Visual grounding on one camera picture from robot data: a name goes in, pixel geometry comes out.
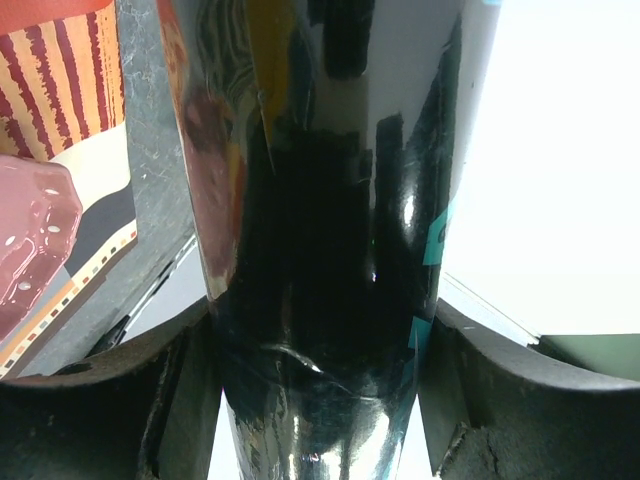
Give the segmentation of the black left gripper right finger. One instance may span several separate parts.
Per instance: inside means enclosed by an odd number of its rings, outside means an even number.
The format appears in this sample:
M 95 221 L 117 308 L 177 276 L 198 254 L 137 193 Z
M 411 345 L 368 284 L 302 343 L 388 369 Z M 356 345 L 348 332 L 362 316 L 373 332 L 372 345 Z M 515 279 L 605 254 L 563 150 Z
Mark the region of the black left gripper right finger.
M 542 355 L 441 301 L 419 401 L 441 479 L 636 479 L 639 384 Z

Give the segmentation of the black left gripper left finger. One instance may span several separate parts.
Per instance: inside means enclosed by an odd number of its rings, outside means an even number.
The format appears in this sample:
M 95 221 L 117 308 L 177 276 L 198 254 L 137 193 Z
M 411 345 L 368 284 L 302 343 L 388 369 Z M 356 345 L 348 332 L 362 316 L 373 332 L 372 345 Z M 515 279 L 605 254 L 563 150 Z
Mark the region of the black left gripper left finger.
M 4 479 L 205 479 L 220 380 L 201 299 L 53 375 L 1 384 Z

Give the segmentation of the black shuttlecock tube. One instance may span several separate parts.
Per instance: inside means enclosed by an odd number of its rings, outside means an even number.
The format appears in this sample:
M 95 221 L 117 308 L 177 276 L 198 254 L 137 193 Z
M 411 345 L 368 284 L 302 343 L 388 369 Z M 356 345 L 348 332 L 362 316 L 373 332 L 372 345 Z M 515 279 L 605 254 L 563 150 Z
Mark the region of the black shuttlecock tube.
M 497 1 L 161 1 L 244 479 L 392 479 Z

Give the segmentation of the pink dotted plate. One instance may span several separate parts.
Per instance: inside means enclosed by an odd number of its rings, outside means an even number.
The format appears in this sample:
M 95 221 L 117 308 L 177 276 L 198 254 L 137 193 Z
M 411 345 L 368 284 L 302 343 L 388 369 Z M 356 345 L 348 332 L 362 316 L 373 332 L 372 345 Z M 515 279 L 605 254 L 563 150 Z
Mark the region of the pink dotted plate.
M 69 258 L 83 207 L 69 170 L 1 157 L 1 337 L 23 321 Z

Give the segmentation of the colourful patchwork placemat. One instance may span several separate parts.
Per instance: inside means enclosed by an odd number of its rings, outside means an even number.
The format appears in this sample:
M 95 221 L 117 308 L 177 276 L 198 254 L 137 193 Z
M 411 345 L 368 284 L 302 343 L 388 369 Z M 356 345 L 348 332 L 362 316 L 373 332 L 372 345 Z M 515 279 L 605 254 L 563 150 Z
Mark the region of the colourful patchwork placemat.
M 125 89 L 112 1 L 1 5 L 1 157 L 66 167 L 83 212 L 72 252 L 1 337 L 1 376 L 29 362 L 137 240 Z

